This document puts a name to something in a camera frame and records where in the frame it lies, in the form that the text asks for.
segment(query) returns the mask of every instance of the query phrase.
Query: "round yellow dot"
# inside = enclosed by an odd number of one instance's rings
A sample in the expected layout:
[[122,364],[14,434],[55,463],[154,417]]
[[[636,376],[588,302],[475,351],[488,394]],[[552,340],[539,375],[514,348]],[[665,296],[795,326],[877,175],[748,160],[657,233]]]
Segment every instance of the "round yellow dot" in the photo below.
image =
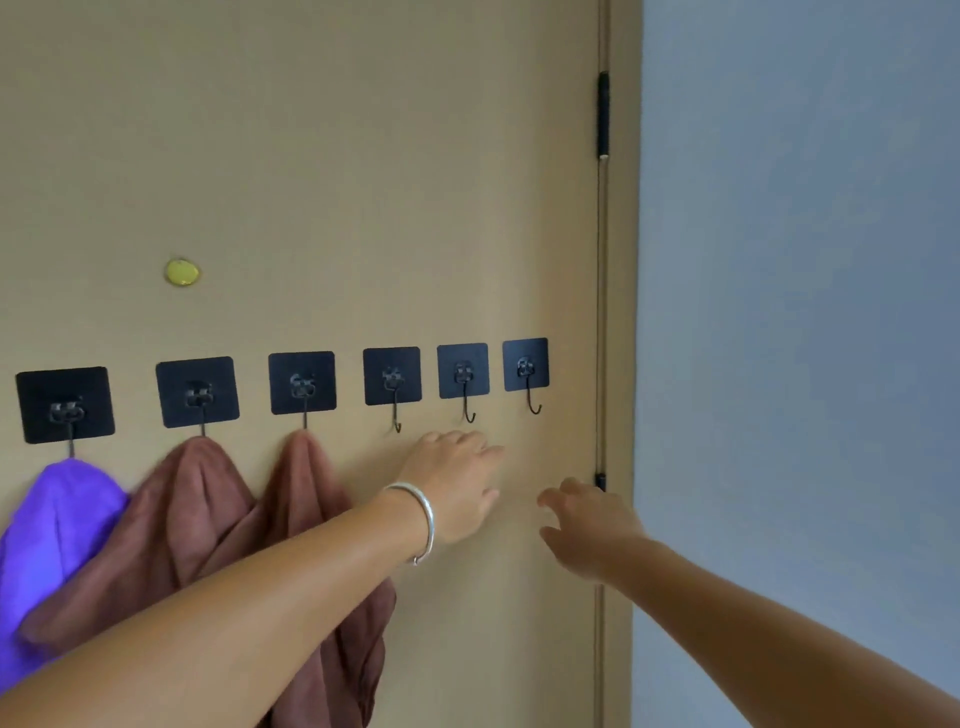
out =
[[200,268],[186,258],[175,257],[167,263],[165,275],[174,285],[193,285],[200,277]]

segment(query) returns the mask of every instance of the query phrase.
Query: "silver bangle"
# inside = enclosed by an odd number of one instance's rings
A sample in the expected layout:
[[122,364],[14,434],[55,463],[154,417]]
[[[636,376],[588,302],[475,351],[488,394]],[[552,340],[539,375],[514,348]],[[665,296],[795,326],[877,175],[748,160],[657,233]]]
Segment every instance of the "silver bangle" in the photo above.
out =
[[416,498],[417,501],[420,502],[420,508],[423,509],[423,515],[426,516],[426,548],[423,550],[423,553],[420,556],[414,556],[413,559],[411,559],[411,563],[414,566],[418,566],[423,559],[430,555],[430,551],[433,550],[433,538],[436,535],[436,529],[433,523],[433,508],[430,506],[430,501],[427,500],[427,497],[423,494],[423,491],[416,485],[411,485],[410,483],[391,483],[384,488],[385,491],[389,491],[391,489],[406,491],[411,496]]

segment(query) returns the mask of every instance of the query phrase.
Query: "gray wall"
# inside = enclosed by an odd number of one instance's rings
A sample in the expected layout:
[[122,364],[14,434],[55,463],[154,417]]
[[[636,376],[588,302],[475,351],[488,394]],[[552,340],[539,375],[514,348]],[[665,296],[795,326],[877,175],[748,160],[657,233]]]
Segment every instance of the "gray wall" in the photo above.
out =
[[[960,3],[644,24],[641,515],[960,694]],[[744,725],[635,640],[635,726]]]

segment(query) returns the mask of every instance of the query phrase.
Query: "wall hook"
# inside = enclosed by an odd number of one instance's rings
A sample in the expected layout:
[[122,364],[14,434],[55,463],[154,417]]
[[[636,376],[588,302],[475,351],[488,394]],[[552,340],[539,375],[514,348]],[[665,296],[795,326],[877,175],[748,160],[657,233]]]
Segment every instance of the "wall hook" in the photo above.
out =
[[403,429],[403,425],[396,421],[396,393],[401,386],[403,386],[403,375],[399,369],[394,367],[383,373],[383,388],[394,393],[394,430],[397,432]]
[[206,437],[206,409],[213,404],[213,386],[204,381],[190,382],[186,391],[186,405],[200,407],[200,436]]
[[54,402],[50,405],[50,422],[66,425],[68,457],[74,456],[73,425],[84,418],[85,410],[78,401]]
[[453,380],[457,382],[457,384],[464,385],[464,419],[472,425],[473,421],[477,419],[477,413],[474,412],[470,415],[467,412],[467,385],[473,380],[473,367],[470,362],[457,362],[453,370]]
[[520,377],[525,377],[527,380],[527,406],[530,408],[530,411],[535,415],[539,415],[540,411],[543,409],[543,405],[539,405],[537,409],[534,409],[534,405],[530,402],[530,377],[534,375],[534,372],[537,368],[534,366],[533,359],[529,356],[524,356],[516,363],[516,375]]
[[300,375],[290,377],[290,396],[296,400],[303,400],[303,429],[307,429],[307,404],[315,394],[317,394],[317,385],[313,378],[304,379]]

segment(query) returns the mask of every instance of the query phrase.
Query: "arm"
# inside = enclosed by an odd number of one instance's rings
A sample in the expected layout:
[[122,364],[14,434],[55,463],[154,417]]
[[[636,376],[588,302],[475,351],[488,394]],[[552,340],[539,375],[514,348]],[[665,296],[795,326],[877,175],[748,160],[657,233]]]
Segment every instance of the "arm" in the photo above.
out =
[[[465,538],[486,518],[501,453],[477,433],[420,441],[397,479],[430,500],[439,542]],[[383,492],[65,655],[0,696],[0,725],[253,726],[326,635],[426,537],[416,499]]]
[[561,563],[631,599],[756,728],[960,726],[960,702],[648,539],[619,497],[567,480],[539,503],[558,516],[541,536]]

